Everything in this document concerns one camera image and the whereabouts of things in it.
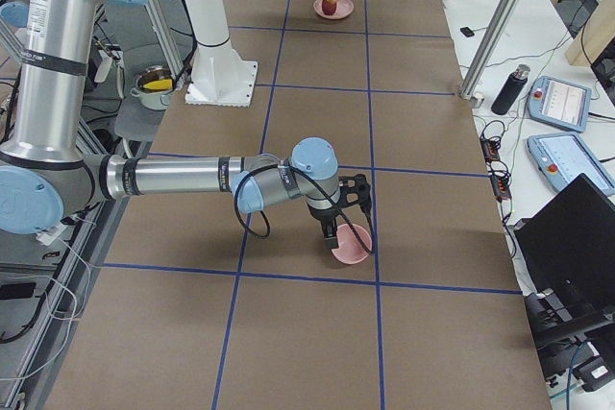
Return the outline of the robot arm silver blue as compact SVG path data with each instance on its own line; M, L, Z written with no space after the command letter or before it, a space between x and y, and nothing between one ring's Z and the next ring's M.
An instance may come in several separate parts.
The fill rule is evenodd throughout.
M49 229L103 201L162 193L229 192L245 215L305 198L326 245L336 248L346 204L331 144L300 141L286 159L196 157L177 160L88 155L77 148L88 58L97 11L116 0L30 0L21 43L16 114L1 144L1 228L13 234ZM184 69L156 0L144 4L174 74Z

